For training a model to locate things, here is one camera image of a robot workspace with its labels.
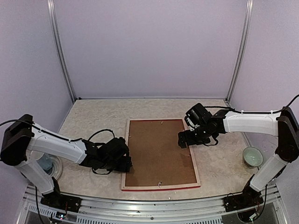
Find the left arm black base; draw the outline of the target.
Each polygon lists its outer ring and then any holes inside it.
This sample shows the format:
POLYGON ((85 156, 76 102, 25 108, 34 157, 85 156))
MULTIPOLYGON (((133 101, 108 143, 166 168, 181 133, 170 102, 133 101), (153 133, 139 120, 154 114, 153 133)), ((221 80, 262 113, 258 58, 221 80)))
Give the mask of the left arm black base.
POLYGON ((61 196, 43 196, 41 204, 52 208, 64 210, 67 212, 78 213, 81 206, 82 199, 75 196, 61 195, 61 196))

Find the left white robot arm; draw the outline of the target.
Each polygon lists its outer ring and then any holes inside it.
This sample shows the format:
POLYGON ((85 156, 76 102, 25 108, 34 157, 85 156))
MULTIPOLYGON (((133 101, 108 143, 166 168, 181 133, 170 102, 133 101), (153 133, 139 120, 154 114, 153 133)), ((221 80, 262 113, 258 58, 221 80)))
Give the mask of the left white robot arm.
POLYGON ((65 196, 57 180, 38 163, 45 154, 91 168, 94 173, 98 169, 105 169, 107 174, 128 173, 132 167, 129 147, 122 137, 107 143, 70 139, 41 127, 29 114, 1 123, 6 124, 10 126, 4 132, 0 160, 19 170, 57 208, 65 204, 65 196))

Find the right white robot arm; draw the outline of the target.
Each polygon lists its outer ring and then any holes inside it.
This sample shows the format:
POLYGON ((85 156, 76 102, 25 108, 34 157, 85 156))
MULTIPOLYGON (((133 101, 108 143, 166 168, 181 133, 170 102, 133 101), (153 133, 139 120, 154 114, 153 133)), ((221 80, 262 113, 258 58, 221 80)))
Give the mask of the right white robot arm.
POLYGON ((194 145, 211 147, 211 140, 218 144, 218 136, 226 133, 244 133, 251 146, 259 146, 267 160, 244 186, 239 203, 249 207, 260 197, 269 182, 282 174, 286 166, 299 157, 299 123, 291 109, 295 96, 279 110, 262 112, 238 111, 229 106, 197 103, 185 113, 188 130, 178 133, 181 148, 194 145))

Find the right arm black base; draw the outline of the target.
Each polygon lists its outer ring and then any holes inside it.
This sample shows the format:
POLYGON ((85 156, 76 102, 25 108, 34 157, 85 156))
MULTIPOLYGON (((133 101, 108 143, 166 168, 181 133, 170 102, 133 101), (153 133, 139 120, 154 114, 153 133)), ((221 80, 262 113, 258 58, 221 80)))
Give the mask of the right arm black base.
POLYGON ((263 204, 264 200, 261 195, 253 198, 248 194, 238 194, 238 195, 228 195, 223 198, 223 203, 226 212, 242 210, 245 208, 257 206, 259 204, 263 204))

